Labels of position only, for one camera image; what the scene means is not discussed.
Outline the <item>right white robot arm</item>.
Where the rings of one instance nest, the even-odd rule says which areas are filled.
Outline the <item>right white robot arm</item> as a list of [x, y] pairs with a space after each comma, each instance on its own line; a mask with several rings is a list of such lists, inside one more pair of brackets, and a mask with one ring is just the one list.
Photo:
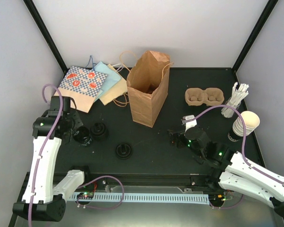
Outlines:
[[219, 188], [236, 191], [263, 202], [284, 218], [284, 176], [244, 159], [243, 154], [226, 144], [213, 142], [200, 128], [168, 130], [171, 145], [187, 148], [194, 160], [213, 169], [205, 180], [212, 191]]

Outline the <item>brown paper bag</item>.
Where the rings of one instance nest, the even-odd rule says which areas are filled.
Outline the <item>brown paper bag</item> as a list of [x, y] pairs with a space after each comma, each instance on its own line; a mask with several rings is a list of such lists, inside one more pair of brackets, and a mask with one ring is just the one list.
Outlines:
[[170, 56], [157, 51], [146, 51], [129, 69], [122, 56], [119, 60], [129, 71], [126, 79], [129, 104], [134, 122], [153, 127], [168, 96], [169, 72], [173, 65]]

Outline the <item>black sleeved paper cup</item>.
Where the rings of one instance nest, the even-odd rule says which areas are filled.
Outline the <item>black sleeved paper cup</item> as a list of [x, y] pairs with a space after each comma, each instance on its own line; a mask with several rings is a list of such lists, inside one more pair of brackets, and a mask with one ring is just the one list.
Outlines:
[[89, 146], [92, 143], [92, 138], [87, 127], [81, 126], [76, 129], [73, 134], [73, 139], [82, 146]]

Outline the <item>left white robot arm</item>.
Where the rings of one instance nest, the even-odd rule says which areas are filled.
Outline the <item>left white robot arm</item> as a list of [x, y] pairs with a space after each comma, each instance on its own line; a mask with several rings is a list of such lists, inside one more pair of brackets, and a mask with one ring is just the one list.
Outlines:
[[34, 149], [29, 179], [21, 201], [13, 205], [13, 213], [29, 222], [59, 222], [66, 202], [76, 189], [86, 189], [92, 184], [91, 175], [82, 168], [68, 171], [57, 185], [53, 184], [59, 148], [82, 125], [77, 112], [71, 110], [73, 102], [71, 97], [53, 96], [50, 108], [33, 123]]

